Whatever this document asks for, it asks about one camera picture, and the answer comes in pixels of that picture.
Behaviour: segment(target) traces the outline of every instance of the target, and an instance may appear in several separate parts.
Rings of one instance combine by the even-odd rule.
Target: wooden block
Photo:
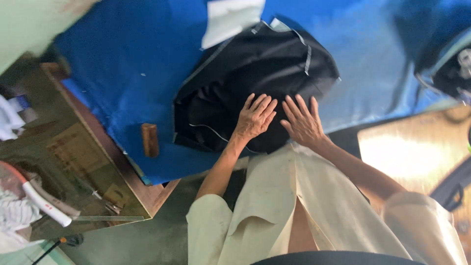
[[[159,142],[157,139],[157,125],[144,123],[141,125],[142,144],[146,157],[157,157],[159,155]]]

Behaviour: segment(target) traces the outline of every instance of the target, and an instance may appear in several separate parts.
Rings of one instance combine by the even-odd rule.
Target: blue cloth
[[[412,76],[423,47],[471,25],[466,0],[266,0],[273,17],[310,32],[337,62],[342,82],[320,102],[326,132],[418,113],[443,98]],[[55,44],[64,84],[158,184],[209,169],[218,154],[172,144],[172,99],[202,52],[205,1],[103,0]],[[157,124],[160,155],[144,156],[140,125]]]

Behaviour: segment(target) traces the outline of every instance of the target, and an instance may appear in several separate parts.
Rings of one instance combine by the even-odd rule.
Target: wooden board
[[[407,190],[428,195],[470,155],[470,125],[471,107],[459,106],[368,128],[358,133],[361,158]],[[374,201],[372,206],[381,207]],[[471,188],[465,189],[463,206],[454,217],[470,260]]]

